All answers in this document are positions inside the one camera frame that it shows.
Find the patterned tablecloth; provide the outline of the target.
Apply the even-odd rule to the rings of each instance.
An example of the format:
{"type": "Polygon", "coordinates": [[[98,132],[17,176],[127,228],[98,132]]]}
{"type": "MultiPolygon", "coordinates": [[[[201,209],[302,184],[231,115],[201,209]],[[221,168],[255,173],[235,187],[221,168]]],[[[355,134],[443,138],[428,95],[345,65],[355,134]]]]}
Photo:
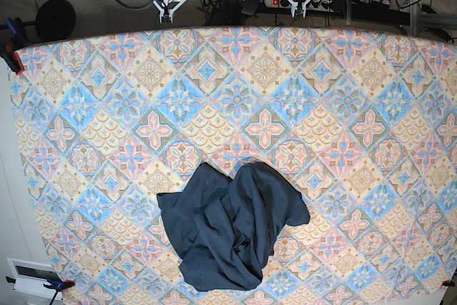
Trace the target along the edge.
{"type": "Polygon", "coordinates": [[[19,151],[65,304],[377,304],[456,270],[456,47],[298,28],[142,31],[18,52],[19,151]],[[206,162],[302,194],[252,291],[199,292],[157,194],[206,162]]]}

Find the blue orange clamp bottom left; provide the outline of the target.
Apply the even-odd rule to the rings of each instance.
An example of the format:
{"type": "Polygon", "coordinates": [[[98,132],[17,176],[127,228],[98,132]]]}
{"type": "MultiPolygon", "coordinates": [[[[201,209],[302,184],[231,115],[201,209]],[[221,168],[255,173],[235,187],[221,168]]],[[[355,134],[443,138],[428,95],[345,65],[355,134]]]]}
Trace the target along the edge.
{"type": "Polygon", "coordinates": [[[6,282],[13,284],[13,290],[40,300],[48,301],[48,304],[56,304],[63,301],[64,290],[75,286],[73,281],[62,281],[52,279],[33,279],[26,277],[11,278],[6,276],[6,282]]]}

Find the red black clamp left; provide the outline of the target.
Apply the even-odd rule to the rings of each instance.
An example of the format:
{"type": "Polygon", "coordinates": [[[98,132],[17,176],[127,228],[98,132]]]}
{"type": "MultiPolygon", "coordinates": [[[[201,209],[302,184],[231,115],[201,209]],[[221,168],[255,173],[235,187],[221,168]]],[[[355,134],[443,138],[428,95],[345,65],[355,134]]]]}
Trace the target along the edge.
{"type": "Polygon", "coordinates": [[[1,45],[0,56],[16,75],[19,75],[24,71],[21,59],[11,45],[1,45]]]}

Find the orange clamp bottom right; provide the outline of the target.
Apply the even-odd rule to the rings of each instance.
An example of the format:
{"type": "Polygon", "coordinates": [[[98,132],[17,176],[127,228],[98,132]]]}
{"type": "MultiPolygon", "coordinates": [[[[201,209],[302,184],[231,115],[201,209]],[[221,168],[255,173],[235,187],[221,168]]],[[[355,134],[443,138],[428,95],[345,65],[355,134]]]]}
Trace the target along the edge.
{"type": "Polygon", "coordinates": [[[443,281],[441,284],[442,287],[455,287],[456,283],[452,280],[443,281]]]}

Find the white wall panel box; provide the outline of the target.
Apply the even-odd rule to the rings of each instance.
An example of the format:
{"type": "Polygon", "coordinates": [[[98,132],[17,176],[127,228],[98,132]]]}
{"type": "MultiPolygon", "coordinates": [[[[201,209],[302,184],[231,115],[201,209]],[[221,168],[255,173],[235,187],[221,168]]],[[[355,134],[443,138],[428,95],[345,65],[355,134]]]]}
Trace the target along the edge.
{"type": "Polygon", "coordinates": [[[13,290],[29,296],[51,299],[55,291],[47,289],[47,279],[57,280],[58,274],[49,264],[33,263],[21,259],[7,258],[12,278],[15,280],[13,290]]]}

